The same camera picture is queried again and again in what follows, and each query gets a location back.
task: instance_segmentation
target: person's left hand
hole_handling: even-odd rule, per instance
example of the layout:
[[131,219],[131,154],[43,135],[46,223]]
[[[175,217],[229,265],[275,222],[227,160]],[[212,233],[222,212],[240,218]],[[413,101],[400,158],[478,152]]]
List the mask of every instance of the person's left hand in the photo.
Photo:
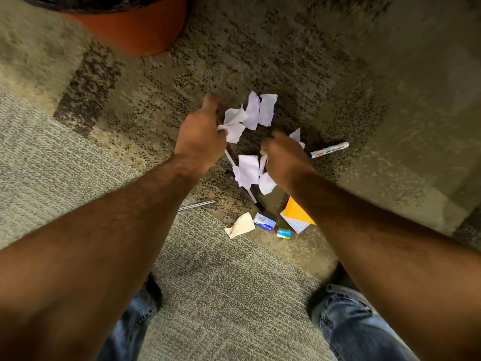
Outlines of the person's left hand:
[[218,105],[216,96],[204,97],[202,107],[187,115],[177,137],[174,157],[186,159],[199,175],[204,175],[227,147],[227,132],[217,130]]

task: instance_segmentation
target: shoe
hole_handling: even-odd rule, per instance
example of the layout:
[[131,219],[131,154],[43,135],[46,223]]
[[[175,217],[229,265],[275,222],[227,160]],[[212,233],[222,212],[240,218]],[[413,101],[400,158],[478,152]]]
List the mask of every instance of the shoe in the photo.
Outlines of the shoe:
[[323,308],[323,301],[332,295],[331,287],[333,285],[347,287],[353,291],[359,292],[359,289],[352,281],[343,265],[338,262],[336,269],[326,284],[322,284],[314,291],[307,301],[306,311],[311,322],[320,329],[319,318]]
[[159,285],[157,285],[155,282],[152,273],[149,273],[147,276],[147,280],[145,280],[144,284],[142,285],[142,290],[146,291],[151,296],[157,311],[159,311],[160,307],[162,306],[162,291],[160,290]]

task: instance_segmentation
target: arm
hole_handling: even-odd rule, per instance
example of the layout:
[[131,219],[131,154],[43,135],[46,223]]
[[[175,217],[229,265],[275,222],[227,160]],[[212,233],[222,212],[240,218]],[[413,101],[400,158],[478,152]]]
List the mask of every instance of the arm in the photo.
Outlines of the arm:
[[0,251],[0,358],[94,358],[147,277],[182,200],[223,154],[217,102],[180,128],[174,156]]
[[481,356],[481,255],[314,173],[298,143],[265,139],[268,173],[314,219],[363,295],[419,357]]

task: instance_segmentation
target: blue and white eraser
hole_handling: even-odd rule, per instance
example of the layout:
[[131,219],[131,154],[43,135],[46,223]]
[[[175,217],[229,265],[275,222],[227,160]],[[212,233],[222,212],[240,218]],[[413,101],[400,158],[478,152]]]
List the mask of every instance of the blue and white eraser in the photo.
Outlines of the blue and white eraser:
[[285,238],[285,239],[291,239],[292,232],[287,229],[282,229],[282,228],[277,228],[276,234],[278,237]]
[[261,228],[267,229],[268,231],[272,232],[274,230],[274,226],[276,222],[268,217],[263,216],[261,213],[257,213],[256,217],[254,218],[254,224],[257,224]]

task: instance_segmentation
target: blue denim jeans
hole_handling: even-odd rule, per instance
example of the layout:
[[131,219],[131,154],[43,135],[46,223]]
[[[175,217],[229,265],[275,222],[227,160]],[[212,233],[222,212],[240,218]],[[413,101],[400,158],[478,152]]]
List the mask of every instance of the blue denim jeans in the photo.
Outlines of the blue denim jeans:
[[417,360],[361,293],[338,285],[328,285],[328,292],[319,328],[339,361]]
[[105,341],[97,361],[136,361],[147,327],[156,314],[153,296],[138,291]]

